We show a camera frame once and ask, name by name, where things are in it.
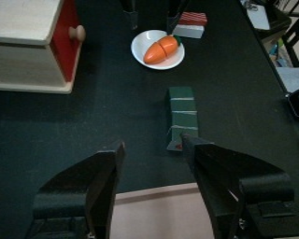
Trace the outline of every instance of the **black table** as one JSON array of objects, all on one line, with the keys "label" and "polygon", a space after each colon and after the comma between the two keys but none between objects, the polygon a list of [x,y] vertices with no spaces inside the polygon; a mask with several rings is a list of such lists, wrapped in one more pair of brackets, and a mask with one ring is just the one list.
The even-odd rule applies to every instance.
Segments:
[{"label": "black table", "polygon": [[0,238],[24,238],[37,189],[118,139],[127,148],[119,192],[194,182],[182,155],[166,150],[171,86],[194,89],[199,135],[286,170],[299,205],[298,125],[239,2],[193,1],[189,10],[209,17],[205,35],[183,38],[182,64],[156,71],[130,48],[138,33],[164,30],[160,2],[139,0],[131,32],[119,1],[78,0],[87,40],[74,93],[0,91]]}]

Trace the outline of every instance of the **carrot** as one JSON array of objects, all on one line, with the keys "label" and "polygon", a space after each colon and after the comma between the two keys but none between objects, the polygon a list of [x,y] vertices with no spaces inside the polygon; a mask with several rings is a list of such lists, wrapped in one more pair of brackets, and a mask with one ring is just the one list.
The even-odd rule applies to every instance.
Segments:
[{"label": "carrot", "polygon": [[177,35],[163,37],[146,51],[143,57],[144,63],[155,64],[163,62],[177,53],[179,45],[181,39]]}]

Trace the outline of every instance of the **white bowl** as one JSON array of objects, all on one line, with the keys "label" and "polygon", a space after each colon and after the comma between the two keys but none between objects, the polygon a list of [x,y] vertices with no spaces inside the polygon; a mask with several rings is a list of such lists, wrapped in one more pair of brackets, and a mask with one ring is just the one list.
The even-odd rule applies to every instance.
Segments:
[{"label": "white bowl", "polygon": [[162,63],[156,63],[156,64],[144,63],[143,56],[146,51],[148,50],[151,45],[156,41],[159,41],[164,36],[166,36],[166,32],[160,30],[146,31],[135,37],[132,41],[132,45],[131,45],[132,53],[139,63],[142,63],[144,66],[156,70],[167,70],[174,68],[177,65],[181,64],[185,58],[185,47],[183,47],[183,44],[181,44],[181,46],[178,47],[178,52],[170,58],[167,58]]}]

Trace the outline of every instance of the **wooden box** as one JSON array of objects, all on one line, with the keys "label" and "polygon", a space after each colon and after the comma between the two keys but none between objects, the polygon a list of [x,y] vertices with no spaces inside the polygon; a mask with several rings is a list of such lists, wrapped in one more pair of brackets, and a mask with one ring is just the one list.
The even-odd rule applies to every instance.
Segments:
[{"label": "wooden box", "polygon": [[0,90],[71,93],[83,41],[75,0],[0,0]]}]

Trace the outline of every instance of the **green block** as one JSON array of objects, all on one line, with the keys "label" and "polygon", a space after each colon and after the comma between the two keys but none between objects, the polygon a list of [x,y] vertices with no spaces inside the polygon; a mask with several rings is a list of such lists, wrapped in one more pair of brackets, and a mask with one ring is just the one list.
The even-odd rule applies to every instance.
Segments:
[{"label": "green block", "polygon": [[171,127],[174,126],[197,128],[197,114],[172,112]]},{"label": "green block", "polygon": [[197,104],[194,100],[171,100],[172,112],[197,113]]},{"label": "green block", "polygon": [[182,133],[198,137],[198,130],[171,127],[167,134],[167,150],[182,151]]},{"label": "green block", "polygon": [[182,87],[170,87],[170,100],[174,99],[194,99],[193,88],[187,86]]}]

